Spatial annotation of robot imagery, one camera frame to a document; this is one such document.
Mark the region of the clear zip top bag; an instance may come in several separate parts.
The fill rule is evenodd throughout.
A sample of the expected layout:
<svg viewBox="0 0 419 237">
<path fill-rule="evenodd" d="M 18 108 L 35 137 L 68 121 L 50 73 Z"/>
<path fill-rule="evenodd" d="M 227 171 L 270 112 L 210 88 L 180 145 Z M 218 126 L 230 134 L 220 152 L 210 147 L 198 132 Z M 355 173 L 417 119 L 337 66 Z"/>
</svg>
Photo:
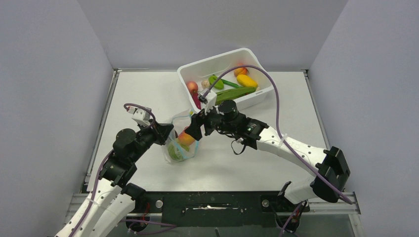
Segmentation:
<svg viewBox="0 0 419 237">
<path fill-rule="evenodd" d="M 182 131 L 184 131 L 190 125 L 191 117 L 193 114 L 194 114 L 193 110 L 191 109 L 185 110 L 178 114 L 175 114 L 172 117 L 169 117 L 168 119 L 165 120 L 165 123 L 173 124 L 174 125 L 173 130 L 176 130 L 179 135 Z M 199 148 L 199 144 L 200 144 L 199 141 L 195 141 L 195 143 L 189 146 L 190 150 L 188 153 L 182 153 L 182 155 L 184 155 L 186 158 L 185 160 L 174 161 L 168 155 L 168 146 L 171 143 L 174 143 L 180 149 L 181 144 L 179 144 L 177 138 L 173 137 L 172 132 L 167 140 L 167 143 L 162 147 L 162 151 L 163 151 L 163 154 L 167 163 L 182 162 L 182 161 L 195 157 Z"/>
</svg>

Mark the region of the green cabbage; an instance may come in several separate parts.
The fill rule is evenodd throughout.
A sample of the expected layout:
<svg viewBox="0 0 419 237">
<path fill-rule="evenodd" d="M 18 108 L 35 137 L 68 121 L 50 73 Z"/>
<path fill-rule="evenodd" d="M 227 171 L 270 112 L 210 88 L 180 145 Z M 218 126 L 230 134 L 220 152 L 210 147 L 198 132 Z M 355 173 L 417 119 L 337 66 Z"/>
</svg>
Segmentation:
<svg viewBox="0 0 419 237">
<path fill-rule="evenodd" d="M 179 149 L 174 143 L 171 143 L 168 146 L 168 155 L 174 161 L 182 161 L 186 159 L 182 153 L 188 153 L 189 150 L 189 146 L 181 144 Z"/>
</svg>

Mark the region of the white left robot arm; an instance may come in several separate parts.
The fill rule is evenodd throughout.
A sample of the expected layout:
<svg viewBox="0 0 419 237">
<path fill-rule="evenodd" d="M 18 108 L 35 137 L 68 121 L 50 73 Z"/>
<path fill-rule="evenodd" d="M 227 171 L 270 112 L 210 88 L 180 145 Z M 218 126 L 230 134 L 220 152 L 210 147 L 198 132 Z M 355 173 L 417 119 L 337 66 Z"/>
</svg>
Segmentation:
<svg viewBox="0 0 419 237">
<path fill-rule="evenodd" d="M 152 145 L 165 145 L 173 128 L 170 123 L 156 122 L 138 132 L 119 131 L 113 149 L 98 168 L 92 191 L 56 236 L 107 236 L 145 194 L 143 188 L 129 182 L 137 171 L 135 163 Z"/>
</svg>

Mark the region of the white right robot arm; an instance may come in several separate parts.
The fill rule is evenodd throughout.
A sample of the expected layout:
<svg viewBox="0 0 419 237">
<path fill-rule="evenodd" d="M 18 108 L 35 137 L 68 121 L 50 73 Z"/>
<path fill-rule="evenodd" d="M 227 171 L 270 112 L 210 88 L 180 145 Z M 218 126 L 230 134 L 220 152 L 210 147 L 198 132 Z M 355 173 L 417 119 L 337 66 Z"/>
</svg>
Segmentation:
<svg viewBox="0 0 419 237">
<path fill-rule="evenodd" d="M 285 134 L 274 127 L 252 119 L 239 112 L 232 100 L 222 102 L 209 112 L 201 110 L 192 115 L 186 134 L 199 141 L 214 131 L 234 138 L 245 148 L 277 155 L 303 169 L 310 177 L 301 182 L 287 182 L 278 196 L 278 205 L 285 211 L 311 198 L 321 198 L 330 203 L 352 201 L 343 194 L 350 170 L 342 150 L 317 148 Z"/>
</svg>

